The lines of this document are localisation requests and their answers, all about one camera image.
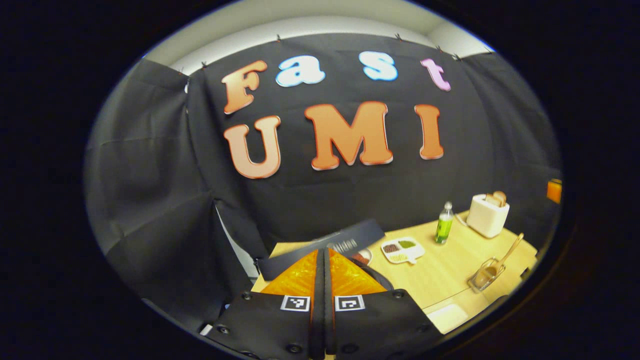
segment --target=table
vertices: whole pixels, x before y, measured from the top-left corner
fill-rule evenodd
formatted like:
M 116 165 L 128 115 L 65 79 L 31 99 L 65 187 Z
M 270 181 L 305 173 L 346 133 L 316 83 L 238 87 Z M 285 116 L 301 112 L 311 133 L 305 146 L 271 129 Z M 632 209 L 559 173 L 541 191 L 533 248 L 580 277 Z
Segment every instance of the table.
M 459 213 L 466 220 L 468 211 Z M 369 266 L 384 275 L 396 289 L 405 289 L 425 313 L 430 314 L 449 304 L 456 304 L 472 318 L 502 295 L 511 293 L 522 281 L 520 275 L 536 263 L 537 250 L 525 238 L 504 262 L 506 267 L 498 278 L 481 293 L 474 293 L 467 279 L 475 274 L 480 265 L 495 256 L 500 259 L 512 246 L 517 235 L 507 229 L 492 239 L 487 239 L 470 227 L 454 219 L 449 239 L 444 245 L 435 243 L 438 221 L 389 231 L 385 237 L 368 249 L 372 253 Z M 392 264 L 382 253 L 380 244 L 387 240 L 410 236 L 425 250 L 417 263 Z M 309 242 L 278 243 L 271 257 L 304 247 Z M 253 285 L 259 292 L 267 285 L 262 275 Z M 441 322 L 446 316 L 439 317 Z

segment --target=dish soap bottle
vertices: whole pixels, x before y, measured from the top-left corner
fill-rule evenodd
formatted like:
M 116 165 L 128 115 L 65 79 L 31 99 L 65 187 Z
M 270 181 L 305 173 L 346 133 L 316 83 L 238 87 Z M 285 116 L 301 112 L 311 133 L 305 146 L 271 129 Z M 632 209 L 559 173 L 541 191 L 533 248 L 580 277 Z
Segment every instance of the dish soap bottle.
M 451 230 L 451 223 L 453 222 L 453 212 L 451 211 L 451 202 L 447 201 L 444 204 L 444 209 L 440 213 L 438 219 L 438 229 L 436 230 L 436 243 L 444 244 L 449 237 L 449 230 Z

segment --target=scoop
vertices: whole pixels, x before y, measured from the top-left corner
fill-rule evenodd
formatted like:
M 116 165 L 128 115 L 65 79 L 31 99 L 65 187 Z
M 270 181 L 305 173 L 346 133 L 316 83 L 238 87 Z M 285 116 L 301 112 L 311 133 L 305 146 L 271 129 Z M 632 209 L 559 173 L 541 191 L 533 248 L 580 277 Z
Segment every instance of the scoop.
M 511 246 L 509 251 L 507 251 L 507 254 L 502 259 L 500 259 L 500 261 L 498 261 L 496 264 L 489 265 L 484 269 L 480 269 L 480 271 L 478 271 L 476 278 L 474 279 L 474 284 L 477 288 L 482 288 L 487 281 L 489 281 L 492 277 L 494 277 L 498 273 L 498 271 L 504 264 L 504 261 L 507 260 L 509 255 L 511 255 L 511 253 L 516 249 L 516 247 L 520 243 L 520 240 L 522 240 L 523 237 L 524 237 L 524 233 L 520 233 L 520 235 L 518 235 L 518 237 L 516 238 L 516 241 L 513 242 L 513 245 Z

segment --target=white toaster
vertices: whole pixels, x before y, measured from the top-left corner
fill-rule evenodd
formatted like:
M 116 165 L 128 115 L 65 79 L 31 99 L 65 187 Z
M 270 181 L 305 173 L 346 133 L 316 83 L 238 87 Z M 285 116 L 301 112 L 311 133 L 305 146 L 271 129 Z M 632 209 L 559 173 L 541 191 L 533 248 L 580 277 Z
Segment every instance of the white toaster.
M 484 201 L 486 194 L 476 195 L 471 199 L 471 207 L 467 217 L 467 225 L 486 238 L 500 234 L 507 220 L 509 204 L 499 207 Z

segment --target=ceiling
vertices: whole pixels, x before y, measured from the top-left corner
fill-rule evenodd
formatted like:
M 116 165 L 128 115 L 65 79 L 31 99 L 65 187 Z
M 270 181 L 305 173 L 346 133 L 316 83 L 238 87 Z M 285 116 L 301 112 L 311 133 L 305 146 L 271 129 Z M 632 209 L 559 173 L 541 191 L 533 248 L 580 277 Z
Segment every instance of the ceiling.
M 375 20 L 423 35 L 446 22 L 422 6 L 404 0 L 241 0 L 182 28 L 145 57 L 169 65 L 185 54 L 238 31 L 278 20 L 310 16 Z

